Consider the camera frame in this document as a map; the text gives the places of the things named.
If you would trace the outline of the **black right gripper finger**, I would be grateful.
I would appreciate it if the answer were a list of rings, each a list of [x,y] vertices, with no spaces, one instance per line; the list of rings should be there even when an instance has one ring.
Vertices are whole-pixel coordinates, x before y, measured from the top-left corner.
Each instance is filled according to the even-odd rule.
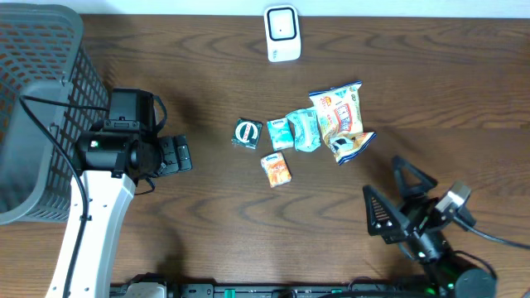
[[[424,197],[438,184],[437,180],[400,156],[392,159],[392,166],[398,192],[404,199]]]
[[[371,185],[363,187],[370,236],[406,237],[409,219]]]

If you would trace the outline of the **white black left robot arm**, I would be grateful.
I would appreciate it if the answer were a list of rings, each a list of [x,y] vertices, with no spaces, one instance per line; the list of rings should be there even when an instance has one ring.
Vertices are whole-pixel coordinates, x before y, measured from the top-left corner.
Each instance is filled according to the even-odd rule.
[[[84,132],[74,145],[70,215],[49,297],[108,297],[124,216],[140,180],[189,171],[186,137]]]

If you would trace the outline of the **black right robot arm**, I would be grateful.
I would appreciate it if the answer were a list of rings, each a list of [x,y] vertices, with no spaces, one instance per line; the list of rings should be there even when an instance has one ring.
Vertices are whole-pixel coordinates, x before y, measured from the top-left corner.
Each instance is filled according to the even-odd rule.
[[[371,185],[363,187],[367,230],[386,244],[404,244],[418,262],[428,285],[425,292],[439,297],[493,297],[497,276],[485,264],[478,267],[473,256],[454,250],[442,230],[452,222],[472,227],[476,220],[466,204],[471,189],[454,183],[442,197],[431,197],[437,180],[409,161],[395,156],[393,175],[402,204],[396,206]]]

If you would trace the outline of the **green wet wipes pack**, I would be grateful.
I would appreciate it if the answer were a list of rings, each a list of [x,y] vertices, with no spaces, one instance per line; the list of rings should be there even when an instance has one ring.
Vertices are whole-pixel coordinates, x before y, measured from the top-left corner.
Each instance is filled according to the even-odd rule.
[[[320,146],[320,132],[314,108],[303,108],[287,115],[295,129],[294,146],[297,151],[312,152]]]

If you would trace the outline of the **orange tissue pack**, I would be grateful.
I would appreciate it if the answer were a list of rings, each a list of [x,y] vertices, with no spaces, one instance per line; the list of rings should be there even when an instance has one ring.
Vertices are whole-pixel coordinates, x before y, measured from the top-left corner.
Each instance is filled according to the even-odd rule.
[[[281,152],[275,152],[263,157],[260,163],[267,175],[271,188],[284,185],[292,180],[291,172]]]

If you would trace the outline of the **roll of tape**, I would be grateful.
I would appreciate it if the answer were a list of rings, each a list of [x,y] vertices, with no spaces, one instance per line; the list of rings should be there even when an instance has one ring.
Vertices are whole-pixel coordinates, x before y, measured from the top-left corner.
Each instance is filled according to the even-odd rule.
[[[231,141],[234,145],[256,149],[263,125],[260,122],[238,118]]]

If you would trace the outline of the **small green wipes pack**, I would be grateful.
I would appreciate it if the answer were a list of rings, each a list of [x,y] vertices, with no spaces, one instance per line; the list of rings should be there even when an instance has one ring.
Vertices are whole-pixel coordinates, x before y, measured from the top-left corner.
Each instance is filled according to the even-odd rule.
[[[268,121],[267,129],[275,151],[294,147],[294,139],[286,118]]]

